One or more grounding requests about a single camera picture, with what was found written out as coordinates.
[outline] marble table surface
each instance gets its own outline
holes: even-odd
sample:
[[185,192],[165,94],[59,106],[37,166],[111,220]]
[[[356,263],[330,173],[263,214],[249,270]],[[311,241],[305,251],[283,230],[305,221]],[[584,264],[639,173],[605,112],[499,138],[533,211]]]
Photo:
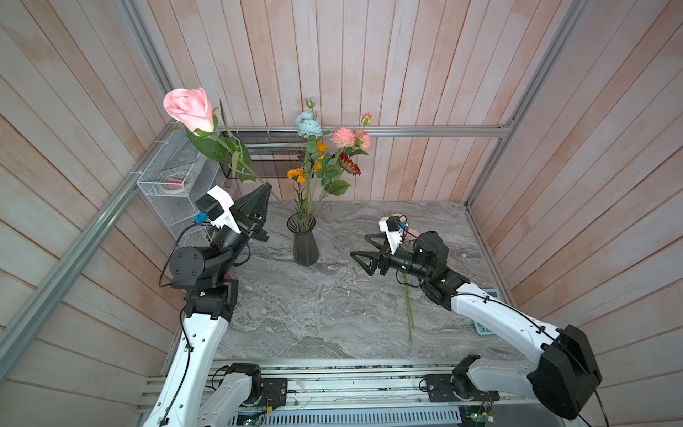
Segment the marble table surface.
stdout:
[[495,284],[465,217],[452,202],[331,202],[314,230],[320,259],[303,267],[292,256],[289,217],[268,205],[267,243],[251,242],[251,259],[235,267],[239,297],[217,357],[226,359],[359,358],[460,359],[477,353],[518,359],[502,339],[480,336],[472,320],[433,304],[411,288],[415,329],[408,338],[403,286],[395,273],[369,277],[349,253],[373,250],[364,234],[378,233],[383,212],[399,212],[420,232],[437,231],[449,266],[482,288]]

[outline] black vase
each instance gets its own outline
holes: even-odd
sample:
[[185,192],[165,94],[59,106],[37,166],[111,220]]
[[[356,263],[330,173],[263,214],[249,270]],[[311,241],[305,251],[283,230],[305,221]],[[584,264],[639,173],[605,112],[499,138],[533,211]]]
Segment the black vase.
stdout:
[[316,219],[310,214],[296,213],[287,220],[287,228],[294,233],[294,262],[310,266],[318,261],[320,252],[313,235]]

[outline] metal rail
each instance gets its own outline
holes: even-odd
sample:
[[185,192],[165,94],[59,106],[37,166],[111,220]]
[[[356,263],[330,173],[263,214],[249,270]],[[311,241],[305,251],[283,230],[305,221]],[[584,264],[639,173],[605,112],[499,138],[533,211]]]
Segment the metal rail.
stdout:
[[[170,132],[170,125],[166,126],[159,139],[166,138]],[[97,216],[40,282],[38,289],[31,294],[29,300],[0,335],[0,385],[10,375],[33,339],[47,323],[118,219],[126,211],[138,191],[139,172],[145,169],[163,144],[163,141],[159,141],[133,167]]]

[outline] white bracket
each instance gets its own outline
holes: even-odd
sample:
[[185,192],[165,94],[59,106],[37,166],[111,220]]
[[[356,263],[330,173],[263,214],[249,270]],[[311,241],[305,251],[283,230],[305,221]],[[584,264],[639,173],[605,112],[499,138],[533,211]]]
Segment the white bracket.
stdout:
[[230,206],[235,204],[235,202],[232,201],[230,194],[217,185],[206,193],[218,200],[218,203],[220,203],[223,208],[223,214],[220,217],[216,218],[214,221],[209,220],[211,225],[219,229],[223,228],[224,225],[227,225],[235,233],[242,234],[240,228],[237,226],[235,218],[233,218],[232,213],[230,212]]

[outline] blue flower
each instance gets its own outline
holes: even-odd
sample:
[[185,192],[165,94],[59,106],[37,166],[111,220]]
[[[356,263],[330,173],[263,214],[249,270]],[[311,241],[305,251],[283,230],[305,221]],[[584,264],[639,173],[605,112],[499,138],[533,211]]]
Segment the blue flower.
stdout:
[[304,120],[313,120],[313,113],[310,111],[304,111],[296,117],[296,125],[298,126]]
[[322,128],[320,127],[320,123],[318,123],[317,120],[304,119],[302,122],[296,125],[296,130],[300,137],[322,136]]

